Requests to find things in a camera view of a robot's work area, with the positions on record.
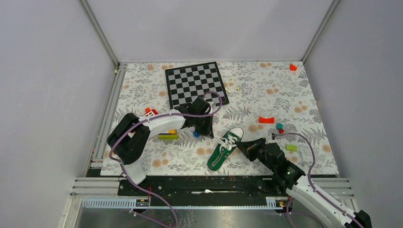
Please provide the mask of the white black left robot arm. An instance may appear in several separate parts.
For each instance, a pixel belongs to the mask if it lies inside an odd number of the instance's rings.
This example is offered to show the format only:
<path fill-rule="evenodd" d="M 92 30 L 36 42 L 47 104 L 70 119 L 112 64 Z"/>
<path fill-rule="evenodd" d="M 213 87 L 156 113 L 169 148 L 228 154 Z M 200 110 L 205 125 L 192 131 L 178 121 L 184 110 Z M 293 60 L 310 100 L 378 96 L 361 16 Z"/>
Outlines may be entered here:
<path fill-rule="evenodd" d="M 129 189 L 135 195 L 147 191 L 146 174 L 140 158 L 150 137 L 168 130 L 194 128 L 197 134 L 213 138 L 213 107 L 197 97 L 195 101 L 180 105 L 167 113 L 138 117 L 126 114 L 110 133 L 107 144 L 123 166 L 123 172 L 131 179 Z"/>

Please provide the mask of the green canvas sneaker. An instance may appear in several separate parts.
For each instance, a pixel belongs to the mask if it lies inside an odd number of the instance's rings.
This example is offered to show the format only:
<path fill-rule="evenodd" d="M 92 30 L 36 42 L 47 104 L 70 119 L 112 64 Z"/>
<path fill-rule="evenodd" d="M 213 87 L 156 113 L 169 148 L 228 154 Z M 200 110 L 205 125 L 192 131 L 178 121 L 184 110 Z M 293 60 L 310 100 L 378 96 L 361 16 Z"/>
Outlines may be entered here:
<path fill-rule="evenodd" d="M 218 171 L 232 152 L 237 148 L 236 143 L 241 142 L 243 136 L 243 128 L 233 127 L 221 138 L 218 138 L 218 144 L 207 161 L 207 168 L 210 171 Z"/>

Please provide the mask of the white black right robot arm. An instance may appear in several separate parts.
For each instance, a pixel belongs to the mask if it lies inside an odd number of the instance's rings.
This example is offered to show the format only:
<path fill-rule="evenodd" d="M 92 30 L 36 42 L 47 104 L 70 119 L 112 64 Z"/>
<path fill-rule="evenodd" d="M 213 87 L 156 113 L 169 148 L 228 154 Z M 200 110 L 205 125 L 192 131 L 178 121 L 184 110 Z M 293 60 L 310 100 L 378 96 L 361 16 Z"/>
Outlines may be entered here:
<path fill-rule="evenodd" d="M 272 188 L 280 196 L 289 195 L 309 209 L 329 228 L 370 228 L 370 216 L 356 212 L 336 200 L 315 184 L 310 176 L 286 159 L 280 146 L 264 138 L 237 142 L 237 148 L 251 162 L 259 160 L 273 172 Z"/>

